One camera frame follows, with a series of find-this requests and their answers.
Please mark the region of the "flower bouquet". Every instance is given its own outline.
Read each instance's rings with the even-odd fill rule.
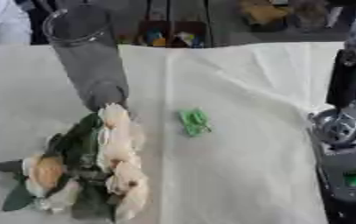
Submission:
[[[149,192],[136,154],[144,141],[127,110],[107,105],[51,137],[43,154],[0,163],[0,172],[13,173],[18,182],[2,210],[33,204],[53,214],[70,210],[75,219],[131,219]]]

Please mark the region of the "green toy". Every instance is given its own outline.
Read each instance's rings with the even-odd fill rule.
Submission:
[[[211,132],[208,125],[208,119],[205,113],[198,109],[191,110],[179,110],[179,117],[183,125],[185,126],[185,131],[190,137],[197,137],[204,132]]]

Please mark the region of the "white sleeve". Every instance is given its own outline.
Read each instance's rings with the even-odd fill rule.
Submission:
[[[31,22],[28,14],[10,0],[0,21],[0,45],[29,45],[30,43]]]

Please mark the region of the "green light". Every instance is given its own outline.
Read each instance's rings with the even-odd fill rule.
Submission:
[[[356,186],[356,170],[344,172],[344,180],[347,186]]]

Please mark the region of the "white tablecloth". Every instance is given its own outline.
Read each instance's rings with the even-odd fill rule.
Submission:
[[[339,43],[206,50],[121,47],[129,105],[147,130],[152,194],[130,223],[322,224],[306,115],[323,107]],[[199,107],[213,132],[189,138],[176,111]],[[0,161],[40,151],[87,111],[49,46],[0,47]],[[0,208],[15,185],[0,174]],[[31,207],[0,223],[77,223]]]

